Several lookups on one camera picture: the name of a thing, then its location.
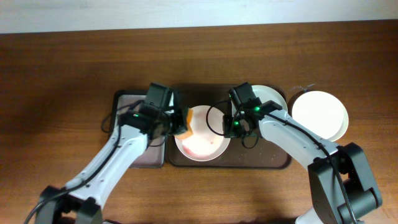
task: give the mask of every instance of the white wall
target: white wall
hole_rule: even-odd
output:
[[[0,0],[0,33],[397,18],[398,0]]]

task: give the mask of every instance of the wooden table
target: wooden table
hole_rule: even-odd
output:
[[[398,222],[398,21],[0,35],[0,219],[22,223],[49,184],[61,187],[107,141],[113,93],[150,82],[268,83],[289,99],[327,91],[349,113],[338,141],[366,152]],[[308,176],[286,170],[131,169],[104,217],[122,223],[238,223],[297,217]]]

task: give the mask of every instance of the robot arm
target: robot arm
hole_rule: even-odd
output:
[[[118,139],[119,127],[116,127],[109,141],[95,158],[65,186],[70,189],[91,176],[112,151]],[[104,207],[106,199],[112,192],[114,186],[119,182],[129,166],[142,155],[147,148],[147,135],[132,126],[121,127],[122,136],[118,142],[118,148],[110,160],[104,165],[100,172],[91,179],[85,187],[79,188],[69,194],[81,200],[95,199],[97,205]]]
[[[241,114],[233,119],[224,116],[224,135],[242,135],[242,125],[232,127],[232,121],[244,120],[257,135],[281,147],[308,170],[313,208],[296,219],[296,224],[352,223],[381,206],[380,191],[359,146],[343,147],[322,139],[294,121],[280,105],[262,103],[248,83],[233,88],[229,95]],[[349,178],[343,183],[340,174],[347,173]]]
[[[139,103],[139,111],[134,111]],[[35,223],[54,224],[62,213],[75,211],[76,224],[102,224],[102,208],[128,167],[153,139],[185,133],[187,116],[188,108],[178,107],[173,90],[152,83],[145,101],[118,116],[109,141],[75,178],[63,189],[48,186],[42,192]]]

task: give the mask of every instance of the orange sponge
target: orange sponge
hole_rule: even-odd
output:
[[[176,137],[179,140],[183,140],[183,139],[186,139],[186,138],[190,137],[193,134],[192,133],[192,128],[190,126],[192,118],[193,118],[193,110],[192,109],[188,109],[188,114],[187,114],[187,128],[188,128],[188,130],[185,131],[182,134],[174,135],[174,137]]]

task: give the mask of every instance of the brown tray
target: brown tray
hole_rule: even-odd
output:
[[[212,105],[228,99],[228,90],[235,85],[178,85],[182,106]],[[285,98],[283,92],[274,86]],[[217,106],[223,113],[231,111],[227,103]],[[246,138],[245,143],[251,146],[255,138]],[[292,158],[274,143],[260,139],[257,146],[246,149],[240,139],[231,139],[225,152],[216,159],[206,162],[193,161],[185,157],[177,148],[174,138],[169,138],[166,145],[165,158],[177,167],[220,167],[220,168],[253,168],[253,169],[285,169]]]
[[[146,90],[119,90],[113,96],[113,108],[111,116],[110,130],[113,131],[115,127],[116,115],[127,110],[123,109],[117,111],[118,108],[134,103],[137,100],[145,99]],[[155,139],[151,144],[158,145],[162,143],[164,138]],[[147,150],[139,156],[131,165],[130,168],[160,168],[164,162],[165,145],[157,147],[148,147]]]

